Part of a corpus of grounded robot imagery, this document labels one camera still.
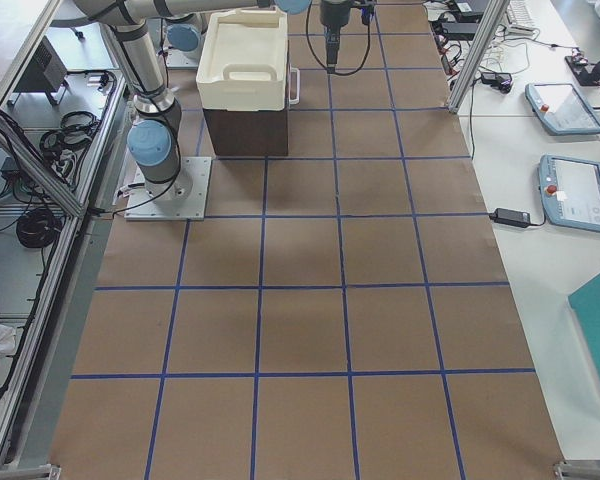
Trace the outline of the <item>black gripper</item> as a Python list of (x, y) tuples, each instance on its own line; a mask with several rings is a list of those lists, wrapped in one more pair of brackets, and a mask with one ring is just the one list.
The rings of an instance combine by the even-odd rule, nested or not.
[(325, 28), (326, 71), (334, 74), (339, 59), (341, 28), (350, 20), (350, 0), (321, 0), (320, 22)]

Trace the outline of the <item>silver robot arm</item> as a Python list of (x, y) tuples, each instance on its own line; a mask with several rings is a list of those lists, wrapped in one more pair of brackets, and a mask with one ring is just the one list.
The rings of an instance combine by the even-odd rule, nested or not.
[(309, 1), (79, 1), (100, 25), (133, 92), (138, 118), (126, 145), (150, 199), (188, 195), (178, 145), (181, 105), (169, 89), (149, 33), (151, 19), (184, 26), (208, 15), (196, 84), (215, 152), (224, 157), (288, 153), (288, 18)]

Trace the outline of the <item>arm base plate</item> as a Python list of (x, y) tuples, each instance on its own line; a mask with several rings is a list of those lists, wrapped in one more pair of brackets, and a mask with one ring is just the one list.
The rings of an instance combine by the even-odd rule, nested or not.
[(211, 157), (183, 157), (175, 183), (158, 197), (168, 184), (146, 185), (144, 175), (137, 167), (133, 182), (141, 183), (141, 186), (129, 191), (124, 217), (135, 221), (203, 220), (211, 169)]

